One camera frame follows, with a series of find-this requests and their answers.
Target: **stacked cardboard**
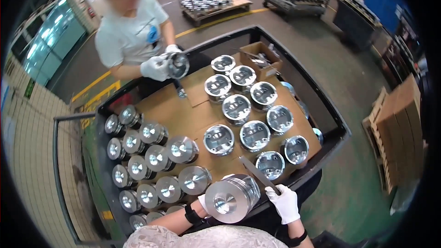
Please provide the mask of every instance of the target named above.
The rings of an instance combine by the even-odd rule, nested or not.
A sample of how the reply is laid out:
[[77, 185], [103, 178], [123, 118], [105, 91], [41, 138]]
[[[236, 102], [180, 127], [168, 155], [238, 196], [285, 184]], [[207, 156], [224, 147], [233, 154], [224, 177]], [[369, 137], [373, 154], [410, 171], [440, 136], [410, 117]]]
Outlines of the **stacked cardboard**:
[[420, 92], [410, 75], [385, 98], [376, 125], [384, 146], [383, 162], [392, 186], [420, 178], [423, 140], [420, 122]]

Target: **white t-shirt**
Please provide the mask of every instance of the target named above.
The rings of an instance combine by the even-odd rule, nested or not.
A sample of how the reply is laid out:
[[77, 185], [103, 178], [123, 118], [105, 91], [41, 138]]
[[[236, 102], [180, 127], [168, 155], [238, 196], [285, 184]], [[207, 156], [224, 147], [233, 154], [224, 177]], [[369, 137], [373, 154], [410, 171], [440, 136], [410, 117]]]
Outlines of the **white t-shirt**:
[[162, 53], [160, 24], [168, 19], [157, 0], [140, 0], [136, 17], [105, 14], [95, 36], [101, 62], [107, 68], [139, 65]]

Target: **blue logo on t-shirt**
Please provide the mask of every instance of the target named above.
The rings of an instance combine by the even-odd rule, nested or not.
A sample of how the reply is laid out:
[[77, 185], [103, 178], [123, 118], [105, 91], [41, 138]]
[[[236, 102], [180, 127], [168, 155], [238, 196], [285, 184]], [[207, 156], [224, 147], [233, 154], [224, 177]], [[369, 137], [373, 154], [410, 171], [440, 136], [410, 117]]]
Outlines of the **blue logo on t-shirt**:
[[155, 26], [150, 26], [150, 31], [147, 34], [147, 42], [153, 43], [156, 42], [157, 40], [158, 40], [158, 30], [156, 29]]

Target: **lace clothing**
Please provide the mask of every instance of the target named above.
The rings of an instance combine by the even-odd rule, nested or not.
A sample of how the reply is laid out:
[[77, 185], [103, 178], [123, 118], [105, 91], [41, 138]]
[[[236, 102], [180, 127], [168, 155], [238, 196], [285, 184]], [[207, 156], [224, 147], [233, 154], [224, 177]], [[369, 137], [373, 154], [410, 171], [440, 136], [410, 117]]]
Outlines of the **lace clothing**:
[[178, 236], [165, 227], [144, 226], [130, 235], [123, 248], [287, 248], [265, 231], [221, 225]]

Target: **concrete floor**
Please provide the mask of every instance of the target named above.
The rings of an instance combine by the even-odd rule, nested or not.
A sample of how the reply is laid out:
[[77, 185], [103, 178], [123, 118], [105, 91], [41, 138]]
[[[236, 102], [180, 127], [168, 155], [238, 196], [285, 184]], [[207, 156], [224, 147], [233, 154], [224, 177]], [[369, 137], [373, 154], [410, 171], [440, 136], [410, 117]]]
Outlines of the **concrete floor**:
[[[176, 33], [192, 28], [180, 14], [177, 0], [158, 1], [169, 14]], [[254, 2], [252, 10], [263, 8], [262, 0], [251, 1]], [[343, 115], [352, 137], [323, 168], [322, 181], [302, 206], [301, 216], [311, 237], [328, 230], [354, 243], [389, 227], [399, 217], [389, 217], [392, 196], [384, 196], [381, 192], [372, 149], [361, 127], [361, 120], [370, 113], [378, 90], [387, 83], [375, 64], [378, 56], [371, 52], [355, 54], [340, 43], [339, 30], [332, 24], [334, 13], [329, 8], [321, 20], [299, 17], [286, 23], [274, 12], [265, 10], [196, 30], [179, 37], [177, 43], [188, 48], [229, 31], [258, 24], [283, 43], [315, 77]], [[63, 100], [70, 101], [73, 92], [80, 92], [106, 72], [97, 57], [93, 38], [79, 50], [68, 69], [64, 86], [55, 92]], [[114, 82], [111, 76], [103, 79], [75, 105], [87, 102]], [[106, 91], [100, 100], [113, 90]]]

